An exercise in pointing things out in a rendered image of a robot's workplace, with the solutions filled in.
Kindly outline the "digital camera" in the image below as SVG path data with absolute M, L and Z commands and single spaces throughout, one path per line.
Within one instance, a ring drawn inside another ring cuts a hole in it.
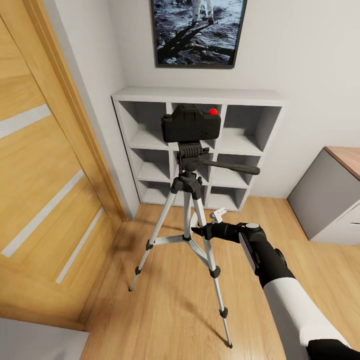
M 195 103 L 180 103 L 172 114 L 161 118 L 163 140 L 166 143 L 213 140 L 219 138 L 221 117 L 215 108 L 200 110 Z

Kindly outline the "camera tripod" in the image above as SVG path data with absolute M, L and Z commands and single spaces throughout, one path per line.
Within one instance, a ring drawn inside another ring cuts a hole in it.
M 205 236 L 202 237 L 206 251 L 205 253 L 202 250 L 202 248 L 192 238 L 193 231 L 191 228 L 195 228 L 197 227 L 197 225 L 200 228 L 204 228 L 204 226 L 207 225 L 205 213 L 202 205 L 202 200 L 201 200 L 201 193 L 200 193 L 200 189 L 203 187 L 202 177 L 200 176 L 198 179 L 196 179 L 197 174 L 194 173 L 194 171 L 196 171 L 196 169 L 201 165 L 208 165 L 208 166 L 227 168 L 232 171 L 251 174 L 251 175 L 259 175 L 261 169 L 256 166 L 249 166 L 249 165 L 236 164 L 236 163 L 228 164 L 228 163 L 202 159 L 199 156 L 202 156 L 203 154 L 208 154 L 210 147 L 203 148 L 199 140 L 182 141 L 182 142 L 178 142 L 177 144 L 178 144 L 179 152 L 177 153 L 176 158 L 178 160 L 179 174 L 178 177 L 176 177 L 173 180 L 167 200 L 163 206 L 163 209 L 155 225 L 153 233 L 150 239 L 146 243 L 145 254 L 143 255 L 140 265 L 135 269 L 135 278 L 128 291 L 129 292 L 132 291 L 132 288 L 137 280 L 138 275 L 141 273 L 143 264 L 150 252 L 150 249 L 152 249 L 155 245 L 186 242 L 191 247 L 191 249 L 197 254 L 197 256 L 204 262 L 204 264 L 208 267 L 210 275 L 213 278 L 216 295 L 219 303 L 219 314 L 222 316 L 222 320 L 228 340 L 228 346 L 232 349 L 233 345 L 230 339 L 229 330 L 226 321 L 228 315 L 228 309 L 223 305 L 223 300 L 222 300 L 219 281 L 218 281 L 218 277 L 221 274 L 221 268 L 219 268 L 218 265 L 215 265 L 211 241 L 206 240 Z M 161 229 L 161 226 L 166 218 L 166 215 L 179 189 L 183 189 L 184 234 L 157 238 L 158 232 Z M 192 199 L 193 199 L 195 212 L 191 219 Z

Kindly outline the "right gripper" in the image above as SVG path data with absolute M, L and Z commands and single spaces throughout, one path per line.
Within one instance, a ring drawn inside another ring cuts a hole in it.
M 220 223 L 208 223 L 203 228 L 192 227 L 191 230 L 195 233 L 197 233 L 200 236 L 204 236 L 206 240 L 211 240 L 212 238 L 220 238 L 224 240 L 228 240 L 226 237 L 226 229 L 228 227 L 229 223 L 226 222 L 220 222 Z

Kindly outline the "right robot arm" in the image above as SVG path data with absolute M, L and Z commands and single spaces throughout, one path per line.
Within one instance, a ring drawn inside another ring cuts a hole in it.
M 257 223 L 223 222 L 222 207 L 203 228 L 191 230 L 206 240 L 220 238 L 241 244 L 259 277 L 287 360 L 360 360 L 344 337 L 314 304 L 291 270 L 283 253 L 274 249 Z

